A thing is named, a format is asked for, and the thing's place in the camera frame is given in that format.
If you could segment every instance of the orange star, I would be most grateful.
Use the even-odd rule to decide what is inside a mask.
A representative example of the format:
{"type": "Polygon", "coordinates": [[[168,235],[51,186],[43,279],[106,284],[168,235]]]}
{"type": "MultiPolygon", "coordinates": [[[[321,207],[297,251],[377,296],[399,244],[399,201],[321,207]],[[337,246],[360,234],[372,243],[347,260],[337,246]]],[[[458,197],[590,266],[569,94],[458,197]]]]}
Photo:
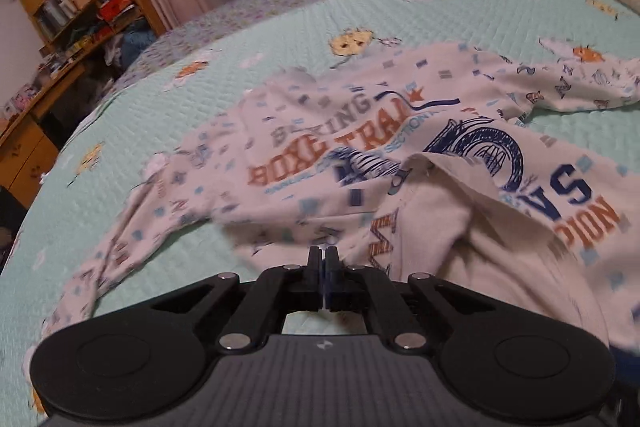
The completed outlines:
{"type": "Polygon", "coordinates": [[[424,88],[421,87],[418,90],[412,89],[411,92],[407,92],[407,94],[409,95],[409,102],[420,102],[421,100],[424,100],[424,98],[422,97],[422,90],[424,88]]]}

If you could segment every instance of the black circular joint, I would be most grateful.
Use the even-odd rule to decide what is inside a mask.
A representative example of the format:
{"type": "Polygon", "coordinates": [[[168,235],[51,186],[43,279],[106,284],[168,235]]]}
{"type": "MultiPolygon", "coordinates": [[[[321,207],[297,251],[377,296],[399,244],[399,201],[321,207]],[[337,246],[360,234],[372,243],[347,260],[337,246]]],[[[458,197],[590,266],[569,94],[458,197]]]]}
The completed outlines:
{"type": "Polygon", "coordinates": [[[444,344],[439,364],[462,400],[518,423],[587,415],[614,379],[609,350],[593,335],[527,312],[465,317],[444,344]]]}
{"type": "Polygon", "coordinates": [[[141,311],[105,315],[44,340],[31,361],[31,381],[53,413],[124,422],[180,401],[205,365],[202,344],[183,321],[141,311]]]}

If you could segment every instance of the wooden desk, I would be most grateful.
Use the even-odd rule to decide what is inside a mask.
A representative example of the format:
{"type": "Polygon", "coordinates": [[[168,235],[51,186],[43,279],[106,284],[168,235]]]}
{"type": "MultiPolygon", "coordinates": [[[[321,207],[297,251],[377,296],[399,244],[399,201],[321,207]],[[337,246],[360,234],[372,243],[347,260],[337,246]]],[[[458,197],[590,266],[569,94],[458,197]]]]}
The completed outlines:
{"type": "Polygon", "coordinates": [[[56,77],[0,136],[0,185],[29,208],[40,190],[40,175],[53,167],[58,149],[38,123],[84,73],[82,62],[56,77]]]}

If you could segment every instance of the white wall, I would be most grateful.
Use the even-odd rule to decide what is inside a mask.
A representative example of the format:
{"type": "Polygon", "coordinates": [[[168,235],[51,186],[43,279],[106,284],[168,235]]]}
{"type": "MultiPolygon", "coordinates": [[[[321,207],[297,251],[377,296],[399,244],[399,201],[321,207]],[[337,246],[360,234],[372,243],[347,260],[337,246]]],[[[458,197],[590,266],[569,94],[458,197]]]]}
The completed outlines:
{"type": "Polygon", "coordinates": [[[33,78],[41,47],[20,1],[0,0],[0,105],[33,78]]]}

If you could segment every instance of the red box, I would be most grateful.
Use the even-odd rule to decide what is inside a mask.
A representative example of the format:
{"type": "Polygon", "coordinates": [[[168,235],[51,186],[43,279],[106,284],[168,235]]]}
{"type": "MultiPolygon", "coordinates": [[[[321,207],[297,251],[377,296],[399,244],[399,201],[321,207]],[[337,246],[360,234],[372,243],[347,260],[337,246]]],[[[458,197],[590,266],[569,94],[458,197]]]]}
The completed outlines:
{"type": "Polygon", "coordinates": [[[107,4],[100,8],[100,17],[102,17],[107,22],[111,22],[132,3],[133,0],[110,0],[107,4]]]}

